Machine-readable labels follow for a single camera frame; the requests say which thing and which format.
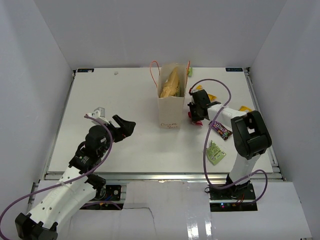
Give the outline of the red snack packet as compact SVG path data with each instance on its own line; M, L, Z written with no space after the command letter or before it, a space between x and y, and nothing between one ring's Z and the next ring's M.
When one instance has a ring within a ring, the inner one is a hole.
M201 120L198 120L198 121L193 121L193 120L192 120L192 114L191 114L190 111L188 112L188 117L190 118L191 123L192 123L193 125L195 125L195 126L203 126L203 123L202 123Z

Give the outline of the brown kraft chips bag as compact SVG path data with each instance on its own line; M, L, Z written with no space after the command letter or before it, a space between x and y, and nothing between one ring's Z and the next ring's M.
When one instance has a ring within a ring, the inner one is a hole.
M163 84L160 98L178 97L180 94L179 68L175 67Z

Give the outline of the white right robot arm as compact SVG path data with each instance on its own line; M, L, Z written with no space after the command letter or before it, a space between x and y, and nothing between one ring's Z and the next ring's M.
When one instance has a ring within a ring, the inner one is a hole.
M244 112L228 107L227 103L210 101L204 89L191 89L189 95L191 96L191 102L188 104L191 120L193 122L209 120L205 147L214 126L224 124L231 128L237 154L232 170L226 177L225 185L212 184L205 166L203 171L210 190L225 190L229 198L236 200L243 195L244 188L249 185L256 162L272 145L272 139L262 115L257 110Z

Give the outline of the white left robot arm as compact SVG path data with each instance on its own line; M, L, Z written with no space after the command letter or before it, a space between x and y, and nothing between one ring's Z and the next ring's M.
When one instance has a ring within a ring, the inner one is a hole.
M106 160L114 143L132 135L136 123L118 115L114 126L97 113L85 115L95 122L79 144L59 181L46 189L48 194L27 214L15 219L22 240L56 240L61 228L81 207L105 196L106 181L94 171Z

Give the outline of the beige paper gift bag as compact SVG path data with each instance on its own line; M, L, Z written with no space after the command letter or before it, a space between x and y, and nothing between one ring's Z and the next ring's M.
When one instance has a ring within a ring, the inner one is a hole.
M170 73L178 67L180 78L179 96L160 98L164 83ZM152 61L149 66L151 78L156 86L159 127L163 129L179 129L183 118L183 108L188 83L188 69L190 63L168 63L159 66L157 61Z

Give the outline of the yellow snack bar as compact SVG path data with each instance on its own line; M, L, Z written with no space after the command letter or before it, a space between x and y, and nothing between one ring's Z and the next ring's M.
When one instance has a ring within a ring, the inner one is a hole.
M198 85L195 89L196 89L196 90L199 90L199 91L200 91L200 90L204 90L204 88L203 88L202 85ZM217 99L217 97L214 96L214 95L212 95L212 94L207 93L207 95L208 95L209 100L210 100L211 102L214 102L214 101Z

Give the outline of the green yellow candy wrapper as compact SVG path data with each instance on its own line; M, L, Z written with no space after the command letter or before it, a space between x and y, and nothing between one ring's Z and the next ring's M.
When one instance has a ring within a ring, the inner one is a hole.
M193 68L192 68L192 67L189 67L189 68L188 68L187 75L188 75L189 77L191 77L191 76L193 75Z

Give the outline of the purple chocolate candy bar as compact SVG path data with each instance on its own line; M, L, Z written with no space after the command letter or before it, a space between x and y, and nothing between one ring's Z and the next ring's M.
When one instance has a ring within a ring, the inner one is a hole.
M226 141L230 136L233 135L233 132L231 130L228 130L222 123L218 121L211 121L209 123L209 126L211 125L211 128L220 135L220 137Z

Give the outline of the small yellow snack packet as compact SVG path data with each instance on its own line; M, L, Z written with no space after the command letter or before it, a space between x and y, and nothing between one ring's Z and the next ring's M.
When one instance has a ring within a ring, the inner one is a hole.
M252 109L243 105L240 107L239 111L248 113L248 112L251 112Z

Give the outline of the green snack packet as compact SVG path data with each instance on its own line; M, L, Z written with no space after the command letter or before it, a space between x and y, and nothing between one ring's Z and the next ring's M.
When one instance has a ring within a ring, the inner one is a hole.
M209 146L205 150L205 154L207 159L214 165L216 166L225 156L226 153L222 151L219 146L213 142L212 140L210 141Z

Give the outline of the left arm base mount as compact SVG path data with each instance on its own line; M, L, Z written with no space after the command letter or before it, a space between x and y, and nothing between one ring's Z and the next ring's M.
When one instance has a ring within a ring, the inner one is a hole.
M121 201L122 186L121 185L109 185L105 186L103 191L104 196L94 198L89 203L82 206L81 210L122 210L123 203Z

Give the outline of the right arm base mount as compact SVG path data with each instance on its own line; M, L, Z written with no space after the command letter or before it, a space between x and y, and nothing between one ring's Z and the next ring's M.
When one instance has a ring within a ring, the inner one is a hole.
M233 192L231 188L217 190L209 186L204 189L209 195L210 211L212 213L224 212L256 212L258 210L256 194L253 185Z

